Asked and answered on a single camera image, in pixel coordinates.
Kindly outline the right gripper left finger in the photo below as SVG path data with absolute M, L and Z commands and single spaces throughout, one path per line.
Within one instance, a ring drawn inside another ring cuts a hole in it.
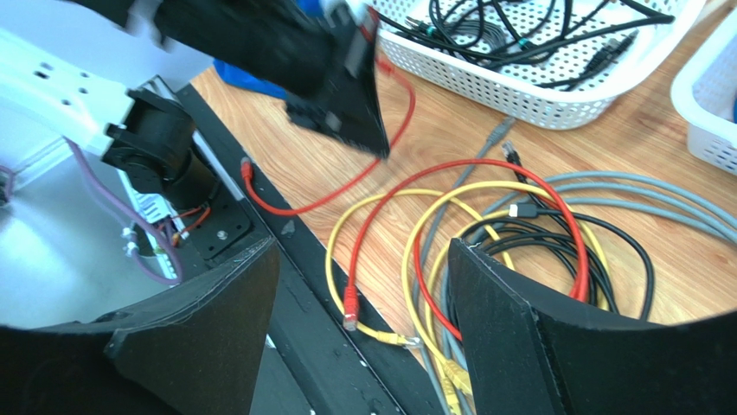
M 267 237 L 93 322 L 2 328 L 2 413 L 248 413 L 279 270 Z

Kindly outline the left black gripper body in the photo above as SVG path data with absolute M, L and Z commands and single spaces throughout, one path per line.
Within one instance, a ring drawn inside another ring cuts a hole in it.
M 149 17 L 173 40 L 301 98 L 328 79 L 346 28 L 346 7 L 307 16 L 293 1 L 161 1 Z

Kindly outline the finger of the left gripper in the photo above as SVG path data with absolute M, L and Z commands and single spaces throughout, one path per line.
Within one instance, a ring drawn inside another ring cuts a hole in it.
M 297 126 L 387 158 L 390 143 L 375 81 L 379 16 L 365 11 L 356 20 L 349 11 L 334 11 L 326 22 L 335 47 L 324 80 L 311 96 L 288 93 L 286 114 Z

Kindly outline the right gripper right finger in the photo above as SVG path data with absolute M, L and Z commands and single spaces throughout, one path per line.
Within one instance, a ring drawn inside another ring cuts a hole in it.
M 448 265 L 478 413 L 735 413 L 734 313 L 676 326 L 617 315 L 461 239 Z

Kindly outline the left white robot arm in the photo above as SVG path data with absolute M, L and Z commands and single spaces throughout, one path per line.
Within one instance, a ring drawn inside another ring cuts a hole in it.
M 125 172 L 178 210 L 216 195 L 195 122 L 146 88 L 216 59 L 281 87 L 302 128 L 379 158 L 390 144 L 375 84 L 375 10 L 293 1 L 4 1 L 1 104 Z

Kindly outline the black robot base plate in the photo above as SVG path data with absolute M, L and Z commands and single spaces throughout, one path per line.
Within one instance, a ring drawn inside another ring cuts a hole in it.
M 438 414 L 425 369 L 409 350 L 339 325 L 324 280 L 325 250 L 298 217 L 268 214 L 242 195 L 244 152 L 192 86 L 175 100 L 224 182 L 212 214 L 180 245 L 186 307 L 164 328 L 182 386 L 157 391 L 185 414 Z

